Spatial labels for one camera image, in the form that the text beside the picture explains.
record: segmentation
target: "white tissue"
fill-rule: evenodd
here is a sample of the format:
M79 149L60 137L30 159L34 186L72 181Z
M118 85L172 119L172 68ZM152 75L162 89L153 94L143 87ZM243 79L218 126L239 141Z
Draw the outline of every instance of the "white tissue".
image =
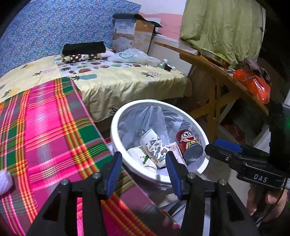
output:
M13 185L12 177L6 170L0 170L0 196L6 193Z
M106 50L105 53L101 53L101 58L111 57L111 56L113 56L113 55L115 55L115 53L113 53L113 52L110 51L110 50Z

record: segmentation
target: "pink plaid blanket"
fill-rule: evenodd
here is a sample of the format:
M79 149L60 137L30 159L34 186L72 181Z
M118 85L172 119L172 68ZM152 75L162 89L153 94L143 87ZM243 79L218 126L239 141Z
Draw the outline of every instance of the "pink plaid blanket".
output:
M0 129L0 170L9 171L14 181L0 196L0 214L17 235L26 234L62 179L85 179L112 159L67 77L0 103ZM124 170L114 194L101 206L108 235L180 233ZM78 234L83 235L81 199L77 222Z

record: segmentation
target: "green curtain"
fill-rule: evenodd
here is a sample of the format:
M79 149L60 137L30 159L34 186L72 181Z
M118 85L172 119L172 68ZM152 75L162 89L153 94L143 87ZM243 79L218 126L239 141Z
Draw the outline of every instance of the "green curtain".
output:
M244 58L258 59L262 29L262 8L255 0L187 0L180 38L235 65Z

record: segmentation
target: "cartoon character face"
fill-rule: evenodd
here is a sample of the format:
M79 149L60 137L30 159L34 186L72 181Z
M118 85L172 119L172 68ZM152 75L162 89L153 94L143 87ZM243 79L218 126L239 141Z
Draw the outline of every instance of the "cartoon character face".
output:
M191 132L185 131L184 133L181 134L180 142L189 142L189 141L193 141L193 140L196 140L196 138L194 137L194 135Z

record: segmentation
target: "paper cup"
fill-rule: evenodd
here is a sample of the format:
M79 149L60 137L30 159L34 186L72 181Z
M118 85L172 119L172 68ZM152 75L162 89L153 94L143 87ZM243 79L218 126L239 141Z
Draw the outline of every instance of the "paper cup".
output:
M157 166L154 164L154 162L150 158L148 158L148 155L144 152L142 146L130 148L127 152L131 155L131 157L134 160L139 162L146 169L148 169L151 172L156 173Z
M146 154L159 167L164 167L165 155L169 151L166 145L158 137L153 129L148 130L140 139L140 144L143 146Z

